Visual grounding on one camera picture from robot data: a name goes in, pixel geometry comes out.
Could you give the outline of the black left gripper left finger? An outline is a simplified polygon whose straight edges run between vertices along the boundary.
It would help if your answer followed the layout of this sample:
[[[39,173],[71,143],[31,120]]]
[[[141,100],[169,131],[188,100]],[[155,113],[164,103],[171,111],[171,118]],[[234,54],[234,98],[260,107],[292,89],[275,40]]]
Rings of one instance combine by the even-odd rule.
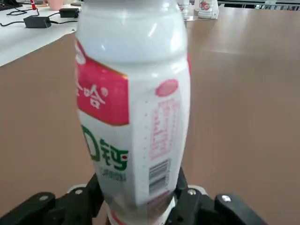
[[[0,217],[2,225],[91,225],[104,197],[97,175],[85,187],[77,187],[57,198],[39,192]]]

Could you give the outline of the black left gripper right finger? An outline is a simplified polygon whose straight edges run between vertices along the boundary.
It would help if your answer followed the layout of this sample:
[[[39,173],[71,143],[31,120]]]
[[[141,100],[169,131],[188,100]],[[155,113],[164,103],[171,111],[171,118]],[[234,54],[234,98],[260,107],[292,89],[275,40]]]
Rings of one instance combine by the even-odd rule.
[[[183,169],[175,189],[176,204],[166,225],[265,225],[267,224],[241,198],[218,194],[210,198],[198,187],[189,187]]]

